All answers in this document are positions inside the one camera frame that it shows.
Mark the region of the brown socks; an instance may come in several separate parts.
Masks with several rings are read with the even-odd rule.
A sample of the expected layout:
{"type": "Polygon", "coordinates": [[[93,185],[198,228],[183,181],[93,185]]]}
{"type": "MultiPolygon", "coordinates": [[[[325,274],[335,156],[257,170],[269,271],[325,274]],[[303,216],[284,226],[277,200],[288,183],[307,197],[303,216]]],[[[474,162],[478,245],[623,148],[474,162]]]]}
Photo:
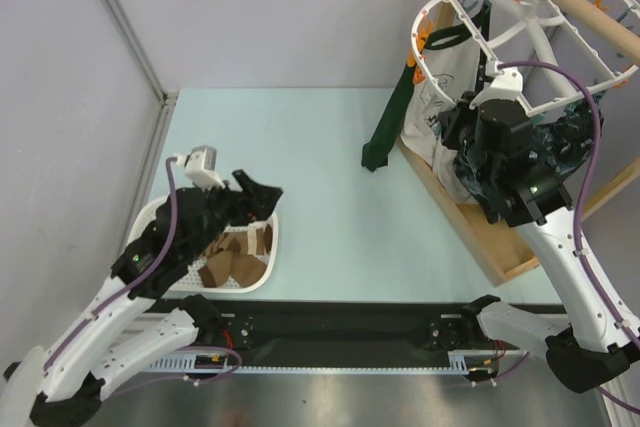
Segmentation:
{"type": "Polygon", "coordinates": [[[230,279],[241,288],[253,286],[267,271],[268,263],[261,257],[271,253],[272,245],[270,225],[221,234],[201,254],[205,265],[198,275],[203,286],[219,288],[230,279]]]}

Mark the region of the white round clip hanger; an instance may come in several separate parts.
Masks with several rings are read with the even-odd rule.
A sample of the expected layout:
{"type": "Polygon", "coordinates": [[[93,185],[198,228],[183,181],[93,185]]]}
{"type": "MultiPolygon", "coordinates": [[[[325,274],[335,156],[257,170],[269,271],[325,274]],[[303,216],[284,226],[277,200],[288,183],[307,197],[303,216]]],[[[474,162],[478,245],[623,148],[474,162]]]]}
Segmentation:
{"type": "MultiPolygon", "coordinates": [[[[540,62],[546,62],[550,64],[557,64],[558,59],[556,57],[552,42],[550,40],[550,33],[553,29],[558,28],[565,32],[572,45],[577,49],[587,61],[587,63],[594,68],[596,75],[594,80],[588,84],[587,89],[590,92],[590,87],[604,81],[605,77],[601,73],[598,67],[592,62],[591,55],[587,54],[584,50],[585,44],[590,44],[595,50],[598,51],[602,61],[612,70],[617,72],[623,72],[628,67],[615,64],[609,56],[602,54],[593,44],[593,42],[587,40],[585,36],[580,32],[578,26],[576,26],[576,18],[568,15],[567,20],[576,27],[582,37],[584,43],[579,43],[575,38],[570,35],[561,26],[548,26],[543,27],[540,25],[540,20],[543,18],[551,18],[556,15],[556,10],[551,8],[546,0],[460,0],[466,13],[470,16],[473,25],[479,31],[479,37],[485,41],[491,41],[497,38],[500,34],[504,33],[507,29],[514,26],[517,22],[524,22],[526,24],[525,29],[521,30],[512,39],[505,42],[503,45],[494,48],[493,53],[496,57],[494,61],[498,61],[500,64],[505,62],[506,54],[508,53],[525,53],[530,52],[534,54],[536,60],[540,62]]],[[[487,73],[487,64],[491,62],[488,57],[481,51],[480,48],[480,62],[477,70],[477,78],[475,89],[482,91],[491,81],[491,77],[487,73]]],[[[609,90],[592,93],[593,96],[598,96],[609,90]]]]}

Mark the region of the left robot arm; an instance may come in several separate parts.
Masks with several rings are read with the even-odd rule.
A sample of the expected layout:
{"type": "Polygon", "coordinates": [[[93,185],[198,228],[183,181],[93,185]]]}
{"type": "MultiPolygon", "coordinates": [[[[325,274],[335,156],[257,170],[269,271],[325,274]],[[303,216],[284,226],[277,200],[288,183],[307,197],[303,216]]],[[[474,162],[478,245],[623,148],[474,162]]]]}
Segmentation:
{"type": "Polygon", "coordinates": [[[4,372],[4,426],[82,426],[122,384],[154,361],[182,348],[208,347],[220,335],[221,315],[205,297],[183,299],[166,317],[118,343],[119,335],[188,272],[229,226],[266,221],[283,191],[244,171],[227,183],[172,187],[151,203],[153,219],[111,267],[82,314],[51,347],[34,348],[4,372]]]}

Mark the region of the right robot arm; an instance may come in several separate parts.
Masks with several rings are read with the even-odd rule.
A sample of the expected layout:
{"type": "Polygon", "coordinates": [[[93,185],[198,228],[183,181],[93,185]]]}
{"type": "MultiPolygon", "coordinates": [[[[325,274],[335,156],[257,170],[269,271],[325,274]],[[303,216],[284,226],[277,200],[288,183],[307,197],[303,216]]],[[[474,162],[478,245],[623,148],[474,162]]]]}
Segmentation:
{"type": "Polygon", "coordinates": [[[584,393],[639,359],[639,319],[605,278],[560,176],[530,157],[531,119],[514,100],[479,106],[466,92],[440,114],[442,142],[456,151],[470,192],[490,222],[503,220],[534,252],[560,297],[567,320],[553,321],[486,295],[466,306],[463,340],[484,348],[501,340],[546,360],[569,390],[584,393]]]}

